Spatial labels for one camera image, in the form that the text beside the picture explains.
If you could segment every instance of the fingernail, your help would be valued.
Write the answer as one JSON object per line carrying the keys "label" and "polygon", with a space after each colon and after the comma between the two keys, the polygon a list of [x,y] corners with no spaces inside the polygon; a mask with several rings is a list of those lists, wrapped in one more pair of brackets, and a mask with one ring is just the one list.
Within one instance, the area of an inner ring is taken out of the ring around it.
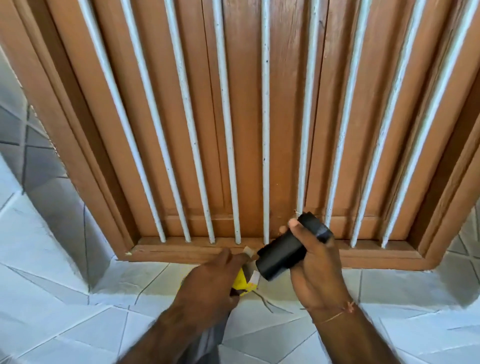
{"label": "fingernail", "polygon": [[294,228],[295,226],[299,225],[299,221],[296,219],[296,218],[291,218],[289,221],[288,221],[288,226],[291,227],[291,228]]}

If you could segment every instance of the wooden threshold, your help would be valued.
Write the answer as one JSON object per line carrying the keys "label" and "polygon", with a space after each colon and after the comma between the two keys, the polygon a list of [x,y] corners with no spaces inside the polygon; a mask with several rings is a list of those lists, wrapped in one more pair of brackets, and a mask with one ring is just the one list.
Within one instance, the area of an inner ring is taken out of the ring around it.
{"label": "wooden threshold", "polygon": [[[372,240],[360,240],[355,248],[350,248],[347,240],[336,240],[336,243],[344,268],[430,269],[429,262],[406,241],[391,241],[386,249]],[[263,247],[263,240],[243,238],[242,243],[237,245],[234,238],[217,238],[216,243],[211,244],[206,237],[192,238],[191,243],[186,243],[183,237],[170,237],[166,243],[161,243],[158,237],[144,237],[123,260],[201,264],[212,259],[223,248],[230,248],[234,254],[238,254],[245,246],[257,251]]]}

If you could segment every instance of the left hand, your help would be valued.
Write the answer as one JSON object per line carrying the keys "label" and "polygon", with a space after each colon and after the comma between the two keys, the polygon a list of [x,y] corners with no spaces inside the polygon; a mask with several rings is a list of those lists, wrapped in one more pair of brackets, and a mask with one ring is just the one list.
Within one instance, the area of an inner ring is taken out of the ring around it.
{"label": "left hand", "polygon": [[180,309],[200,334],[237,307],[239,296],[230,296],[233,282],[250,257],[233,255],[225,248],[213,260],[195,267],[183,281],[171,308]]}

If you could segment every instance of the right hand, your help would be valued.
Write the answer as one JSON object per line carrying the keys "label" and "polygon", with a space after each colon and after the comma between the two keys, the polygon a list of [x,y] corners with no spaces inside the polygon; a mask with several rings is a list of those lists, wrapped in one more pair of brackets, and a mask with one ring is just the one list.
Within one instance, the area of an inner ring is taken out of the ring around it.
{"label": "right hand", "polygon": [[294,218],[288,226],[307,249],[305,259],[290,269],[293,289],[303,307],[312,314],[317,310],[344,307],[351,302],[334,238],[323,244]]}

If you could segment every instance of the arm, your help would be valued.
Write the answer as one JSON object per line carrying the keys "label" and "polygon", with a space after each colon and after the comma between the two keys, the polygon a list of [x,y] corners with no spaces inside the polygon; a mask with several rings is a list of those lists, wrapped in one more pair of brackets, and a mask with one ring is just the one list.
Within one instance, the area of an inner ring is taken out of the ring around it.
{"label": "arm", "polygon": [[224,249],[212,261],[192,269],[172,305],[118,363],[176,363],[196,337],[238,305],[239,297],[230,297],[230,290],[249,259]]}
{"label": "arm", "polygon": [[362,310],[354,305],[342,276],[334,240],[321,244],[297,220],[290,230],[307,248],[305,259],[293,267],[295,293],[307,309],[334,364],[400,364]]}

